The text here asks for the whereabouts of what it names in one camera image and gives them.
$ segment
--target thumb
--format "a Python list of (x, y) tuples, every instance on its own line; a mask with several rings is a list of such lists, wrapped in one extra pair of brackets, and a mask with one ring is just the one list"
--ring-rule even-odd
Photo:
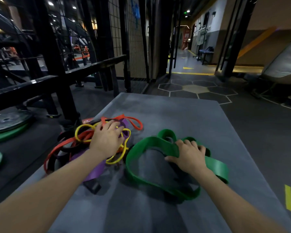
[(167, 162), (176, 163), (177, 158), (174, 157), (174, 156), (166, 156), (166, 157), (165, 157), (165, 160), (166, 160)]
[(120, 146), (124, 142), (124, 137), (120, 137), (118, 140), (118, 145)]

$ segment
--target hallway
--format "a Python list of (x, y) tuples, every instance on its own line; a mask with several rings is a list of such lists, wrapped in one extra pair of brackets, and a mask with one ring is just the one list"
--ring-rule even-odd
[(245, 82), (238, 79), (222, 83), (211, 74), (210, 66), (196, 62), (188, 51), (179, 51), (171, 78), (159, 78), (146, 93), (217, 101), (285, 206), (285, 185), (291, 187), (291, 109), (255, 99), (243, 89)]

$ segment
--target gray padded mat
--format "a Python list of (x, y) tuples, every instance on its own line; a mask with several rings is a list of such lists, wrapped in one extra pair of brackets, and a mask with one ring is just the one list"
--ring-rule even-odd
[[(173, 130), (179, 138), (197, 138), (211, 150), (213, 158), (227, 164), (229, 186), (291, 232), (291, 220), (286, 210), (216, 101), (121, 93), (96, 117), (114, 117), (122, 113), (136, 117), (144, 124), (143, 131), (130, 127), (134, 144), (165, 128)], [(147, 170), (148, 164), (138, 160), (142, 170)], [(158, 169), (164, 167), (153, 165), (152, 172), (147, 172), (153, 176), (148, 178), (155, 178), (162, 173)], [(20, 189), (43, 176), (40, 168)], [(178, 203), (159, 189), (129, 183), (123, 166), (118, 171), (113, 167), (106, 169), (99, 180), (102, 189), (97, 195), (92, 195), (82, 185), (76, 190), (50, 233), (230, 232), (204, 190), (197, 199)]]

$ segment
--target finger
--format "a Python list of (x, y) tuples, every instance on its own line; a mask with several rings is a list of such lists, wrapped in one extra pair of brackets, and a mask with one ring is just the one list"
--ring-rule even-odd
[(123, 131), (124, 127), (119, 127), (118, 129), (115, 130), (115, 133), (119, 136), (121, 132)]
[(205, 155), (205, 153), (206, 153), (206, 147), (205, 146), (199, 146), (198, 147), (198, 149), (201, 151), (201, 153), (203, 154), (203, 155)]
[(108, 130), (109, 127), (112, 125), (112, 123), (114, 123), (114, 120), (109, 121), (108, 123), (106, 123), (103, 127), (103, 131)]
[(184, 143), (186, 144), (186, 145), (192, 145), (191, 143), (190, 143), (190, 141), (189, 140), (184, 140)]
[(191, 144), (192, 144), (196, 149), (198, 149), (198, 145), (197, 145), (196, 141), (191, 141)]
[(100, 131), (102, 127), (102, 122), (99, 122), (95, 128), (96, 131)]
[(109, 127), (109, 129), (111, 131), (115, 130), (117, 126), (119, 126), (121, 123), (120, 122), (114, 122), (111, 124), (111, 126)]
[(120, 137), (119, 140), (118, 140), (118, 145), (120, 147), (121, 144), (123, 144), (124, 142), (124, 137)]
[(178, 141), (175, 142), (175, 144), (177, 146), (181, 146), (181, 145), (183, 145), (183, 141), (182, 140), (178, 140)]
[(174, 157), (174, 156), (166, 156), (166, 157), (165, 157), (165, 160), (166, 160), (167, 162), (171, 162), (171, 163), (175, 163), (175, 164), (176, 164), (176, 162), (177, 162), (177, 158)]

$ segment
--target pile of resistance bands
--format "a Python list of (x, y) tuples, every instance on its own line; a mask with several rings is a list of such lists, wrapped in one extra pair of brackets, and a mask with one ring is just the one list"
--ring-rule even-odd
[[(140, 126), (139, 127), (136, 126), (131, 119), (135, 120)], [(157, 136), (147, 137), (139, 141), (137, 144), (132, 146), (131, 149), (128, 151), (127, 141), (131, 136), (131, 131), (130, 129), (127, 128), (128, 121), (130, 121), (132, 126), (137, 130), (142, 130), (143, 125), (138, 119), (133, 117), (126, 117), (124, 115), (120, 115), (113, 119), (106, 119), (105, 117), (102, 117), (101, 120), (99, 121), (91, 121), (86, 124), (80, 125), (75, 130), (75, 132), (64, 132), (60, 134), (58, 140), (61, 141), (61, 143), (52, 150), (52, 152), (48, 155), (47, 159), (44, 162), (45, 172), (50, 173), (54, 171), (54, 164), (56, 160), (59, 160), (60, 164), (63, 166), (66, 163), (82, 155), (89, 147), (89, 143), (91, 142), (90, 138), (93, 136), (97, 124), (100, 121), (102, 121), (104, 125), (106, 122), (110, 120), (119, 121), (121, 123), (120, 126), (124, 126), (121, 136), (124, 137), (125, 139), (123, 144), (121, 144), (118, 149), (117, 154), (119, 155), (114, 155), (108, 158), (107, 160), (102, 161), (99, 165), (97, 165), (97, 167), (95, 167), (94, 170), (86, 177), (86, 179), (84, 180), (84, 184), (87, 181), (94, 180), (95, 178), (99, 177), (104, 172), (106, 164), (108, 165), (117, 164), (126, 155), (125, 157), (126, 176), (129, 180), (137, 184), (147, 184), (158, 187), (172, 195), (177, 196), (182, 200), (193, 200), (199, 196), (200, 187), (198, 187), (195, 190), (167, 188), (165, 186), (149, 182), (144, 178), (141, 178), (140, 176), (134, 174), (131, 171), (130, 168), (131, 161), (133, 159), (138, 159), (147, 149), (159, 148), (165, 156), (168, 155), (179, 157), (179, 148), (175, 144), (175, 142), (177, 141), (175, 133), (169, 129), (164, 129), (160, 131)], [(195, 141), (198, 145), (202, 145), (199, 141), (197, 141), (193, 137), (185, 137), (182, 140)], [(208, 148), (206, 148), (205, 162), (206, 166), (210, 170), (212, 170), (213, 173), (221, 181), (223, 181), (226, 184), (228, 183), (228, 168), (226, 164), (222, 163), (219, 160), (211, 158), (211, 152)], [(93, 189), (93, 185), (91, 185), (90, 187), (88, 186), (86, 187), (90, 191), (92, 191)]]

